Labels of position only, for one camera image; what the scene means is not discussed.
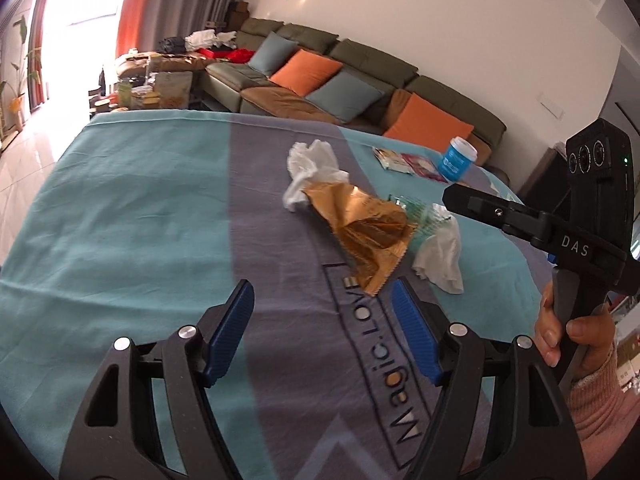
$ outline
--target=metal pin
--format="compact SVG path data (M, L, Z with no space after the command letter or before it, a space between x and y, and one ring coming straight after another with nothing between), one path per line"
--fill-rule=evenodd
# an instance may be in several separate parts
M462 323L454 323L449 327L449 332L451 335L455 335L458 337L462 337L466 335L467 329Z
M119 337L113 343L113 347L116 350L122 351L122 350L126 350L127 348L129 348L130 344L131 344L131 341L130 341L130 339L128 337Z
M519 335L518 338L516 339L516 344L520 348L531 348L531 346L533 345L533 341L531 340L530 337L527 337L525 335Z
M196 329L196 327L187 325L187 326L183 326L180 330L178 330L178 335L182 339L191 339L193 336L196 335L197 331L198 330Z

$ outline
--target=pink sleeve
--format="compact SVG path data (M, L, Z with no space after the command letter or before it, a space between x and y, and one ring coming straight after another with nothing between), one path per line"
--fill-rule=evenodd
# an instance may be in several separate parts
M574 385L567 404L591 479L613 457L640 416L640 396L620 390L615 350L599 370Z

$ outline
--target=gold foil wrapper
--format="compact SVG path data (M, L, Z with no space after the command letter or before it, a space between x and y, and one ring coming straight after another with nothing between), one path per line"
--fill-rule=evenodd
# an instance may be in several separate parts
M353 257L362 290L375 296L404 256L416 225L399 205L353 184L316 182L303 191Z

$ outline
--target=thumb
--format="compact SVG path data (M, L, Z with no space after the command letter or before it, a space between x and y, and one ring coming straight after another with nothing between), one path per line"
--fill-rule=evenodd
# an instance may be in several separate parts
M566 324L566 332L569 338L583 345L593 348L607 348L616 332L616 327L609 312L604 311L596 316L577 317Z

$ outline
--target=device handle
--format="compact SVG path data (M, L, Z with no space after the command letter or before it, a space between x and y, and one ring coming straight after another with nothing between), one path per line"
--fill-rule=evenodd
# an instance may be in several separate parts
M607 287L592 276L580 279L580 276L567 269L555 267L552 272L554 284L554 313L562 328L576 317L599 314L607 295ZM560 360L554 368L560 391L566 397L571 390L575 373L588 350L585 345L571 341L565 333L560 341Z

